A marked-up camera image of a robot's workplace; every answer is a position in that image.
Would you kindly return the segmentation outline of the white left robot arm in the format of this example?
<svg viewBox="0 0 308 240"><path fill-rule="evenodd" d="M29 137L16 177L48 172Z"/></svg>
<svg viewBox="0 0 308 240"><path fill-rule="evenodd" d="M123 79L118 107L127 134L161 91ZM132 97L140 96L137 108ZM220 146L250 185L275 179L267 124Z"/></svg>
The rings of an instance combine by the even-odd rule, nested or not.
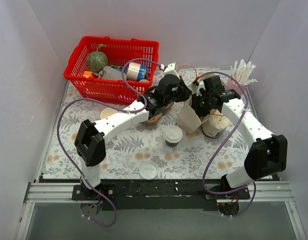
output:
<svg viewBox="0 0 308 240"><path fill-rule="evenodd" d="M150 87L143 96L133 101L121 112L95 122L85 120L80 125L74 141L81 157L81 184L89 200L100 196L100 163L106 157L106 144L128 128L163 113L171 103L184 102L192 91L182 77L166 74L157 86Z"/></svg>

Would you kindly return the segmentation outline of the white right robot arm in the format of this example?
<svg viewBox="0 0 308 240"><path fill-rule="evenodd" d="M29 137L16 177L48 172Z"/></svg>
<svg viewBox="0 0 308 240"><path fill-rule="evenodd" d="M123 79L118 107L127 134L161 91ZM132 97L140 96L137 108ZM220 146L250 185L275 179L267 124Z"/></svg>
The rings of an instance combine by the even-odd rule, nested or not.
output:
<svg viewBox="0 0 308 240"><path fill-rule="evenodd" d="M287 165L288 141L284 135L275 135L264 127L248 111L248 102L233 89L226 90L218 75L199 83L192 95L192 107L196 113L210 113L218 110L234 124L248 145L248 154L243 166L224 175L219 191L226 199L231 199L245 185L255 180L283 172Z"/></svg>

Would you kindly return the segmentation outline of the white plastic coffee lid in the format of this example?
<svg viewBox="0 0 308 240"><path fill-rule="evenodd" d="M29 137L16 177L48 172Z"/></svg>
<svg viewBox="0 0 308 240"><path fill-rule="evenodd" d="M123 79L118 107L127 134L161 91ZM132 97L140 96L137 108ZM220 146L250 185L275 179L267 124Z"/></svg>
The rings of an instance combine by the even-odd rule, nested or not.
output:
<svg viewBox="0 0 308 240"><path fill-rule="evenodd" d="M151 161L145 161L139 167L139 175L145 180L154 179L158 175L158 172L158 166Z"/></svg>

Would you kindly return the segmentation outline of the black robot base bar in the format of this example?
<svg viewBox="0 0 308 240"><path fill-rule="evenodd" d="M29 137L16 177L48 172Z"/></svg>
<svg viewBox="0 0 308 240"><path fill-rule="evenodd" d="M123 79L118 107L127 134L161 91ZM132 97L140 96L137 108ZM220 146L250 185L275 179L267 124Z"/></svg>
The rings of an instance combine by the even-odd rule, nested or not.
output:
<svg viewBox="0 0 308 240"><path fill-rule="evenodd" d="M200 179L103 179L97 192L82 183L72 190L73 201L95 201L104 211L201 209L217 211L217 201L236 204L233 198L207 193Z"/></svg>

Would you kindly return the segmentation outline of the dark paper coffee cup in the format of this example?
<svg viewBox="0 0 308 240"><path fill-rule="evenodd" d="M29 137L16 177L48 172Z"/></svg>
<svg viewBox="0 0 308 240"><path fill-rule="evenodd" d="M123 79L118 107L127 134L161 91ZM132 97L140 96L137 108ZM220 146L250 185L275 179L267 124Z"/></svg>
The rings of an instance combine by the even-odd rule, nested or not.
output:
<svg viewBox="0 0 308 240"><path fill-rule="evenodd" d="M175 148L179 144L179 142L170 142L170 141L167 141L167 140L165 140L165 143L170 148Z"/></svg>

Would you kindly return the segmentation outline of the kraft paper bag orange handles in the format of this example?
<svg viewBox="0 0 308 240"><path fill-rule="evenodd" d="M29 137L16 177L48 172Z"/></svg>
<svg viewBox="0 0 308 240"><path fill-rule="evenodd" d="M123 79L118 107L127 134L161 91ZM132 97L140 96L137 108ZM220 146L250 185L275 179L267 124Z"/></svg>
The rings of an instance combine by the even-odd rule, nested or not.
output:
<svg viewBox="0 0 308 240"><path fill-rule="evenodd" d="M189 99L183 102L183 106L177 116L177 119L178 123L186 130L186 132L188 134L192 134L202 124L201 120L199 119L195 111L192 109L192 94L196 94L197 92L197 77L199 75L195 67L187 63L179 66L177 72L179 72L180 69L184 67L192 68L194 70L195 77L194 80L192 80L191 83L187 86L192 91L192 93L190 94Z"/></svg>

